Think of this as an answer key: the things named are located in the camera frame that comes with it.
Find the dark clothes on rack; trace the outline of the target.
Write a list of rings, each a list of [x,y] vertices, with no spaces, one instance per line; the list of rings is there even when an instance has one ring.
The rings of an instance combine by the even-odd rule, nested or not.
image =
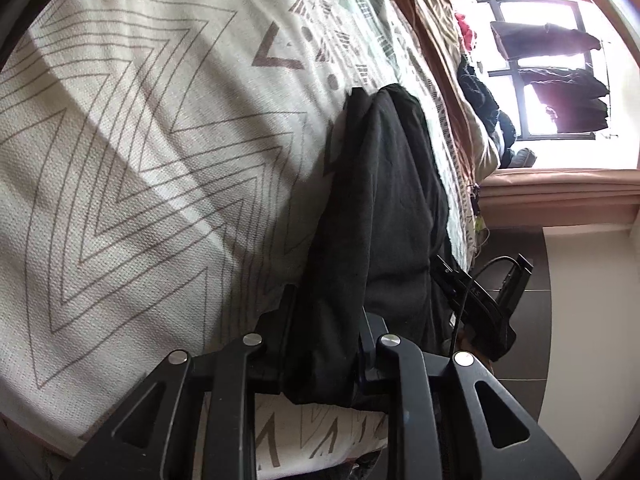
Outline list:
[[[540,56],[585,54],[599,50],[588,32],[555,24],[490,24],[500,54],[508,62]],[[590,133],[608,126],[608,87],[584,68],[523,67],[518,73],[548,108],[559,134]]]

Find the beige brown duvet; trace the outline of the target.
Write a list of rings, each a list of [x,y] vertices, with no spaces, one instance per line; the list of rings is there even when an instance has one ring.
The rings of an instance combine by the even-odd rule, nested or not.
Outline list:
[[[462,37],[450,0],[393,0],[418,38],[444,100],[463,177],[479,184],[499,166],[497,148],[458,83]]]

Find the white green patterned blanket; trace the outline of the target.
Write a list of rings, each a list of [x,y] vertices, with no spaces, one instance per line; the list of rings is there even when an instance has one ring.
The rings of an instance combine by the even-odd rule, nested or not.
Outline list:
[[[454,260],[475,244],[442,92],[393,0],[52,0],[1,73],[1,448],[55,478],[175,348],[302,273],[353,88],[422,105]]]

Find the black garment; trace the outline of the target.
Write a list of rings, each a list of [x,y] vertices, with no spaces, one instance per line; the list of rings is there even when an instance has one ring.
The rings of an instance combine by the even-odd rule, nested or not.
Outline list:
[[[291,313],[283,394],[295,404],[352,406],[363,313],[428,353],[451,334],[432,260],[451,260],[448,198],[419,101],[399,84],[346,102],[344,144]]]

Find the black clothes pile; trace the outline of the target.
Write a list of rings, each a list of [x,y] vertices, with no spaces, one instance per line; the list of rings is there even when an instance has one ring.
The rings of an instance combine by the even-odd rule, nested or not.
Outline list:
[[[457,78],[465,99],[496,144],[500,156],[499,168],[508,168],[514,156],[512,146],[516,139],[516,130],[511,118],[500,108],[489,88],[477,76],[475,68],[465,56],[462,56],[458,66]]]

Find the red cloth by window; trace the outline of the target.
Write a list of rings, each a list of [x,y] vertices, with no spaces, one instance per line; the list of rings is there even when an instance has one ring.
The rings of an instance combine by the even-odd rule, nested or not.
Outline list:
[[[454,17],[456,18],[460,29],[462,44],[464,45],[465,51],[472,52],[476,45],[476,32],[474,32],[471,26],[466,22],[464,14],[456,12]]]

